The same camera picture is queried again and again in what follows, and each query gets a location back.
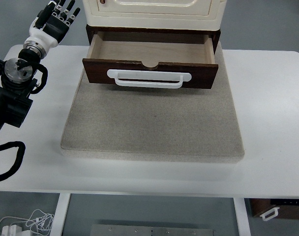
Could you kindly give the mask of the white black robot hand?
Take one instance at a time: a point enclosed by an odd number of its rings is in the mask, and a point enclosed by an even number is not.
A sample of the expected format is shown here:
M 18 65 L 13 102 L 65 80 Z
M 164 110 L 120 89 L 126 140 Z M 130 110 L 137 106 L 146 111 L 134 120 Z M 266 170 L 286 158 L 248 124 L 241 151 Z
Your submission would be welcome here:
M 67 19 L 67 15 L 75 4 L 75 0 L 71 0 L 63 11 L 62 8 L 65 0 L 54 0 L 56 3 L 49 3 L 32 22 L 29 29 L 29 41 L 34 41 L 43 48 L 56 47 L 69 31 L 70 26 L 80 12 L 77 7 L 73 14 Z

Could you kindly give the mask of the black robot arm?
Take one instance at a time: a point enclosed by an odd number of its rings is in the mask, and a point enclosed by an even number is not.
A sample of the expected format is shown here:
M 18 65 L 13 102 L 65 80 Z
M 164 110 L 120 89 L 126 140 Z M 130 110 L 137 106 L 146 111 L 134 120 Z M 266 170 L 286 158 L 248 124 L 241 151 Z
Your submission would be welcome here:
M 29 29 L 29 37 L 18 56 L 0 59 L 0 130 L 7 123 L 20 127 L 32 105 L 29 98 L 45 87 L 48 70 L 41 64 L 49 50 L 58 46 L 80 12 L 75 1 L 51 0 Z

